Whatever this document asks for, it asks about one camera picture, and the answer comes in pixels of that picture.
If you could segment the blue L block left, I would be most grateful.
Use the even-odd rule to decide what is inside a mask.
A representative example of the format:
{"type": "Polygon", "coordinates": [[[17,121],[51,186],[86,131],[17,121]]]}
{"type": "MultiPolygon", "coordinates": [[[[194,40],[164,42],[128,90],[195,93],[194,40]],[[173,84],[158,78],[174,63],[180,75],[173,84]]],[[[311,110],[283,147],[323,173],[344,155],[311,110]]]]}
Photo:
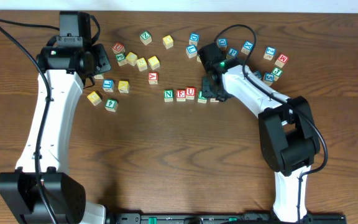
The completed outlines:
{"type": "Polygon", "coordinates": [[[114,91],[114,81],[113,80],[103,80],[103,90],[106,92],[114,91]]]}

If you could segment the green N block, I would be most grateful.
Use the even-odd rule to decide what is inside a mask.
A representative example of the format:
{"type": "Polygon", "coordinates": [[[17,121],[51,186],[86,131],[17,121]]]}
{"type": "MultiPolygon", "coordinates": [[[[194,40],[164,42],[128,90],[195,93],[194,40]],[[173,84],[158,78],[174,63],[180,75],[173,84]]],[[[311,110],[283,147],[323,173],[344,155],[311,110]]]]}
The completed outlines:
{"type": "Polygon", "coordinates": [[[164,102],[172,102],[174,100],[173,90],[164,90],[163,98],[164,98],[164,102]]]}

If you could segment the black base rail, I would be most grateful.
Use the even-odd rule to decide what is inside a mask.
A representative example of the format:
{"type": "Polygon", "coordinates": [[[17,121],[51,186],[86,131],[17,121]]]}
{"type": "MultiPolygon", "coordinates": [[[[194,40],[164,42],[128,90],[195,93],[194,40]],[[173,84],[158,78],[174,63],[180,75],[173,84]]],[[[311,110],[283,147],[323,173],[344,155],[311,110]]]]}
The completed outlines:
{"type": "MultiPolygon", "coordinates": [[[[243,215],[141,215],[120,213],[108,215],[110,224],[242,224],[242,223],[287,223],[272,213],[245,213],[243,215]]],[[[347,224],[345,215],[307,214],[300,221],[303,224],[347,224]]]]}

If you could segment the red A block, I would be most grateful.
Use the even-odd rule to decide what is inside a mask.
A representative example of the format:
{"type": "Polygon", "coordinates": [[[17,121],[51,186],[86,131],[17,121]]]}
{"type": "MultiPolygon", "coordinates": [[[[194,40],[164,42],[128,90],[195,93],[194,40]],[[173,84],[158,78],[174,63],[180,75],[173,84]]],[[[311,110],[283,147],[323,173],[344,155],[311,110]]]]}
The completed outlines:
{"type": "Polygon", "coordinates": [[[157,72],[149,72],[149,84],[150,85],[158,84],[158,73],[157,72]]]}

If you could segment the yellow block beside blue L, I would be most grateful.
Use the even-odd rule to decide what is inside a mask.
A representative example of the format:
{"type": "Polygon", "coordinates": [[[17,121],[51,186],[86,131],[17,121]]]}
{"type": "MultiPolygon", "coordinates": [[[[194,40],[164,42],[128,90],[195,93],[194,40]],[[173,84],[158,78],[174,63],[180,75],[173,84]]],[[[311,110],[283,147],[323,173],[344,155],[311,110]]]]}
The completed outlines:
{"type": "Polygon", "coordinates": [[[120,93],[129,93],[129,82],[126,80],[120,80],[118,83],[118,90],[120,93]]]}

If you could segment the green J block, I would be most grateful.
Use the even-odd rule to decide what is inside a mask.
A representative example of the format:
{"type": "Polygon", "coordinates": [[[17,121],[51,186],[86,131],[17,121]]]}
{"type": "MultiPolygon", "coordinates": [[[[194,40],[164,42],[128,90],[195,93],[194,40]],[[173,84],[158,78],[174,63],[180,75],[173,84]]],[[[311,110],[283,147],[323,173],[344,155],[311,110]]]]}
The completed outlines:
{"type": "Polygon", "coordinates": [[[272,74],[274,75],[274,81],[276,82],[282,75],[283,71],[279,69],[278,67],[275,67],[272,70],[272,74]]]}

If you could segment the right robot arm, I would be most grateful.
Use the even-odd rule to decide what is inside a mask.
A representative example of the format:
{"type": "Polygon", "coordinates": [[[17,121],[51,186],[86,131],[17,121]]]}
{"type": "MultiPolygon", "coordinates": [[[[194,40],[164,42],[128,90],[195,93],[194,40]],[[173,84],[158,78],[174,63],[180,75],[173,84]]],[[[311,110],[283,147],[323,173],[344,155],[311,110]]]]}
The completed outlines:
{"type": "Polygon", "coordinates": [[[308,102],[290,98],[270,88],[239,58],[226,58],[215,44],[198,50],[207,75],[203,78],[205,98],[239,99],[258,119],[260,149],[275,173],[273,212],[281,222],[300,222],[307,214],[306,180],[319,152],[308,102]]]}

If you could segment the green R block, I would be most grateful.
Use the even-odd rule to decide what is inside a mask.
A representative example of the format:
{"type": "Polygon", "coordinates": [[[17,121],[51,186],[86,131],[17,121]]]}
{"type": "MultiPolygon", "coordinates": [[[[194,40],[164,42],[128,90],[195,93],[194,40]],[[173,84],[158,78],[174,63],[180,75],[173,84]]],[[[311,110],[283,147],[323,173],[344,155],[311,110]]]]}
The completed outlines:
{"type": "Polygon", "coordinates": [[[208,101],[208,99],[203,96],[203,92],[199,91],[197,102],[198,103],[207,103],[207,101],[208,101]]]}

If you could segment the yellow block top centre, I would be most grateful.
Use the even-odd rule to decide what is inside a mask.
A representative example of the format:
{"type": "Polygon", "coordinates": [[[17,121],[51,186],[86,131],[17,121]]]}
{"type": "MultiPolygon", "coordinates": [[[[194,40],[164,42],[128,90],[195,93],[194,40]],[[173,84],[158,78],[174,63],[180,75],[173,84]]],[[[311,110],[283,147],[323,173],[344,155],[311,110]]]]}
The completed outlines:
{"type": "Polygon", "coordinates": [[[166,49],[174,46],[174,40],[171,35],[167,35],[163,38],[163,45],[166,49]]]}

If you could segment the blue P block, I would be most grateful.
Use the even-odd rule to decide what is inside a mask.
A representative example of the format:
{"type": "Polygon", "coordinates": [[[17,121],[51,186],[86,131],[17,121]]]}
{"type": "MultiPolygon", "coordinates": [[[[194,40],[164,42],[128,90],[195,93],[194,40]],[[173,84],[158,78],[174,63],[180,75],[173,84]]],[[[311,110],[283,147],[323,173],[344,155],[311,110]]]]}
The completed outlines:
{"type": "Polygon", "coordinates": [[[236,58],[238,53],[239,53],[238,50],[234,48],[230,48],[226,54],[226,58],[236,58]]]}

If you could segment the red E block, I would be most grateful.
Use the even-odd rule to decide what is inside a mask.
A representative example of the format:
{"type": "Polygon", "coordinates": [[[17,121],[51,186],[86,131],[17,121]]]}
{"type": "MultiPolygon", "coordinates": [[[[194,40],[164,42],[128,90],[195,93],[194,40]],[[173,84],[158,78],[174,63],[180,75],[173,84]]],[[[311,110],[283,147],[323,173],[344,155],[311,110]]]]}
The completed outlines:
{"type": "Polygon", "coordinates": [[[186,90],[177,90],[176,100],[178,102],[186,101],[186,90]]]}

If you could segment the red I block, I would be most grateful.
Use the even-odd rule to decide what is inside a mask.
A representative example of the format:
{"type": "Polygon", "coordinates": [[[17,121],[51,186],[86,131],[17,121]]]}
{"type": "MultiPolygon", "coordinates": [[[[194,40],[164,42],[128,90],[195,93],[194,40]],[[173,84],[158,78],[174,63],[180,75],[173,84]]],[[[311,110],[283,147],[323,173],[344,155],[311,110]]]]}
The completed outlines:
{"type": "Polygon", "coordinates": [[[211,103],[219,103],[219,100],[217,100],[215,98],[210,98],[209,100],[211,103]]]}

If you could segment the blue X block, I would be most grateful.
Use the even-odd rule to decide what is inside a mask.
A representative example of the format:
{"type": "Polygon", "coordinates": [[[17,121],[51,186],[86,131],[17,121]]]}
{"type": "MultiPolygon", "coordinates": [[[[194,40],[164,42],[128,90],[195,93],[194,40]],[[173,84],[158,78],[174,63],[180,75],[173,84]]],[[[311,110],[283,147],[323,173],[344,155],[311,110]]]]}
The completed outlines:
{"type": "Polygon", "coordinates": [[[249,55],[251,50],[253,49],[254,44],[250,41],[245,41],[242,48],[241,48],[241,52],[245,55],[249,55]]]}

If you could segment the red u block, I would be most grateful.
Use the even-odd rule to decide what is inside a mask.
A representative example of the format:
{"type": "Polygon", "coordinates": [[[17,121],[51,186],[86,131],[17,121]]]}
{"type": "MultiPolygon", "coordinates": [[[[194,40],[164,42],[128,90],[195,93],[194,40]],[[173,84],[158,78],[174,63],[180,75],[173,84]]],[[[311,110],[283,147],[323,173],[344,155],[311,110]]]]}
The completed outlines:
{"type": "Polygon", "coordinates": [[[195,87],[186,87],[186,99],[187,100],[194,100],[196,95],[196,88],[195,87]]]}
{"type": "Polygon", "coordinates": [[[125,52],[125,48],[124,45],[120,42],[116,42],[113,46],[112,46],[112,51],[115,54],[120,54],[120,53],[124,53],[125,52]]]}

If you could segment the green Z block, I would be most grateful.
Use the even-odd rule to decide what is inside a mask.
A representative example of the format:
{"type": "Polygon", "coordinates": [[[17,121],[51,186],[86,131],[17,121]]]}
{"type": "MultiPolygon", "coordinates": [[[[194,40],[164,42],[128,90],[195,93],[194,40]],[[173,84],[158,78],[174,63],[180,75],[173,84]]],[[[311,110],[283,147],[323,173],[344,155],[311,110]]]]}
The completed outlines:
{"type": "Polygon", "coordinates": [[[144,45],[148,45],[152,41],[152,36],[148,31],[144,31],[140,34],[140,40],[144,45]]]}

